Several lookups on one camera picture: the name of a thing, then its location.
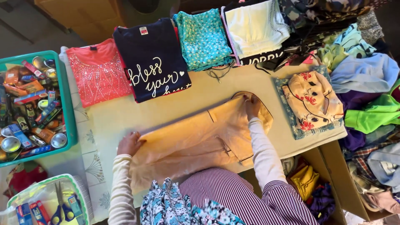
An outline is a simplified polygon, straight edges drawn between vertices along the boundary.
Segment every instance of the woman's left hand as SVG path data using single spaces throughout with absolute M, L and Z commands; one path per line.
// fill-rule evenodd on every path
M 140 140 L 140 133 L 130 132 L 128 135 L 124 136 L 117 148 L 117 155 L 128 154 L 134 156 L 140 147 L 146 142 L 146 140 Z

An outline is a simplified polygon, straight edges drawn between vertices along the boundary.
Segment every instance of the green shirt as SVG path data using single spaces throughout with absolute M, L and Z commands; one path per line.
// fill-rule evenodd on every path
M 381 125 L 400 124 L 400 103 L 391 95 L 382 94 L 364 110 L 347 110 L 344 125 L 369 134 Z

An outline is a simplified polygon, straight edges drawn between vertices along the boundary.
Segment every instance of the blue scissor handle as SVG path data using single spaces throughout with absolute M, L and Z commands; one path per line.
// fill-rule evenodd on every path
M 62 210 L 64 211 L 65 221 L 69 222 L 75 218 L 74 212 L 65 203 L 62 204 Z
M 57 206 L 57 210 L 54 215 L 51 217 L 50 224 L 51 225 L 59 225 L 61 223 L 61 207 Z

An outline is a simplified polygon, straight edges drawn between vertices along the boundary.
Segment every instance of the floor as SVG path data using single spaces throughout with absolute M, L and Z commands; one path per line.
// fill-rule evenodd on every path
M 171 7 L 179 0 L 164 0 L 160 2 L 159 8 L 152 14 L 138 13 L 128 2 L 123 0 L 124 8 L 129 15 L 129 26 L 136 26 L 139 24 L 147 24 L 154 22 L 160 17 L 169 17 Z M 44 50 L 60 51 L 61 46 L 79 47 L 86 46 L 87 44 L 80 39 L 75 33 L 65 34 L 52 23 L 50 23 L 44 16 L 34 10 L 24 0 L 9 0 L 8 1 L 14 10 L 10 13 L 0 9 L 0 18 L 6 23 L 17 29 L 20 33 L 31 39 L 34 43 L 30 44 L 15 37 L 12 33 L 5 28 L 0 27 L 0 58 L 11 57 L 21 54 L 32 52 L 39 52 Z M 400 37 L 400 23 L 398 21 L 400 14 L 400 1 L 392 1 L 375 11 L 378 21 L 385 34 L 385 41 L 391 47 L 393 57 L 400 62 L 400 44 L 397 43 L 397 38 Z M 258 188 L 258 183 L 255 178 L 254 170 L 249 170 L 243 174 L 255 188 L 255 193 L 261 195 L 261 190 Z M 383 224 L 383 220 L 375 221 L 373 223 L 364 223 L 362 219 L 351 214 L 347 214 L 346 220 L 349 225 L 355 224 Z M 399 224 L 398 220 L 385 221 L 385 224 L 395 225 Z M 98 223 L 98 225 L 106 225 L 107 221 Z

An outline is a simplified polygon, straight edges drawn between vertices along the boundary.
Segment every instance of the plaid shirt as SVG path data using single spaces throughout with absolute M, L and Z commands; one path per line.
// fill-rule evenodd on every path
M 359 177 L 361 177 L 363 180 L 376 187 L 382 189 L 388 189 L 388 186 L 381 184 L 377 180 L 377 178 L 371 171 L 371 168 L 368 166 L 367 159 L 368 156 L 371 154 L 371 152 L 399 142 L 400 142 L 400 126 L 396 126 L 396 128 L 386 138 L 386 141 L 376 145 L 366 146 L 354 151 L 352 156 L 352 161 L 357 166 L 357 174 L 359 175 Z

